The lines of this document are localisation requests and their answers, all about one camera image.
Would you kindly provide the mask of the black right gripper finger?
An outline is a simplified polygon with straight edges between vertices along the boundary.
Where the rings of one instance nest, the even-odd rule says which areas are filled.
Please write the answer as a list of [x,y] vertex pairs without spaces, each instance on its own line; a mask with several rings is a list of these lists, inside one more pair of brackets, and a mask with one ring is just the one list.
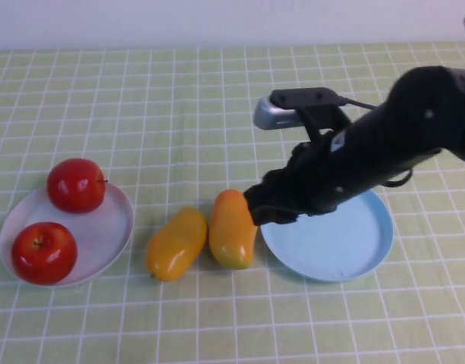
[[250,209],[280,208],[293,206],[290,196],[291,169],[284,167],[267,172],[259,184],[244,191]]
[[297,220],[298,214],[272,206],[263,206],[252,210],[251,217],[256,226],[261,226],[269,223],[290,224]]

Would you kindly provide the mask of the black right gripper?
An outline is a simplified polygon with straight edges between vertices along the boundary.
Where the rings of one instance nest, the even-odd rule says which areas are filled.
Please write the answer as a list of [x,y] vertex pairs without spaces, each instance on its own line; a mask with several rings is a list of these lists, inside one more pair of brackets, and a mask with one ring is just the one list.
[[462,78],[452,68],[403,75],[376,110],[302,145],[289,163],[288,202],[325,213],[446,149],[462,155]]

